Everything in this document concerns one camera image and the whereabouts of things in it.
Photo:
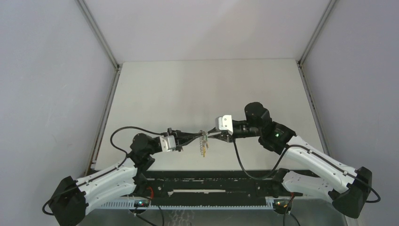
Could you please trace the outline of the key with green tag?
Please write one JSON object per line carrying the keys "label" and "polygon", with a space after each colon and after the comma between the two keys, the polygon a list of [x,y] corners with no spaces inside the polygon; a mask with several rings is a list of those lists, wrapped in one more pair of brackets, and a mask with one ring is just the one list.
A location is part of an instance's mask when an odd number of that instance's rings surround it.
{"label": "key with green tag", "polygon": [[206,150],[208,149],[208,139],[207,139],[207,135],[203,135],[202,136],[202,149]]}

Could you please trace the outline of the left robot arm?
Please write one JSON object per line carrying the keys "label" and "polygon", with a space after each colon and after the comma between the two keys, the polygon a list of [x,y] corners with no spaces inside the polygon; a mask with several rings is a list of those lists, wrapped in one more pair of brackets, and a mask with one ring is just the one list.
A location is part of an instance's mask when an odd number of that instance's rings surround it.
{"label": "left robot arm", "polygon": [[68,176],[43,205],[42,212],[54,216],[61,226],[76,226],[92,210],[125,195],[142,196],[148,188],[144,173],[155,162],[153,155],[172,151],[182,151],[201,137],[203,131],[187,133],[168,129],[156,133],[140,127],[133,127],[139,133],[133,137],[130,151],[117,147],[114,136],[124,130],[119,128],[111,134],[111,145],[124,153],[121,161],[94,174],[73,179]]}

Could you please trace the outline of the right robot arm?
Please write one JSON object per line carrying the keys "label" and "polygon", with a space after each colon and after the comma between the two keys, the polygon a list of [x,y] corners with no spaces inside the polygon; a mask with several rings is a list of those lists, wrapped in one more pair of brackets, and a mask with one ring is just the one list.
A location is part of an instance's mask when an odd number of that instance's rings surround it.
{"label": "right robot arm", "polygon": [[270,112],[259,102],[244,108],[246,119],[236,121],[231,115],[215,120],[210,138],[235,143],[238,138],[257,137],[259,144],[275,152],[280,159],[291,159],[306,167],[315,177],[292,169],[280,168],[272,176],[272,191],[278,196],[287,192],[325,200],[350,218],[358,218],[372,192],[372,172],[345,165],[308,144],[287,126],[273,121]]}

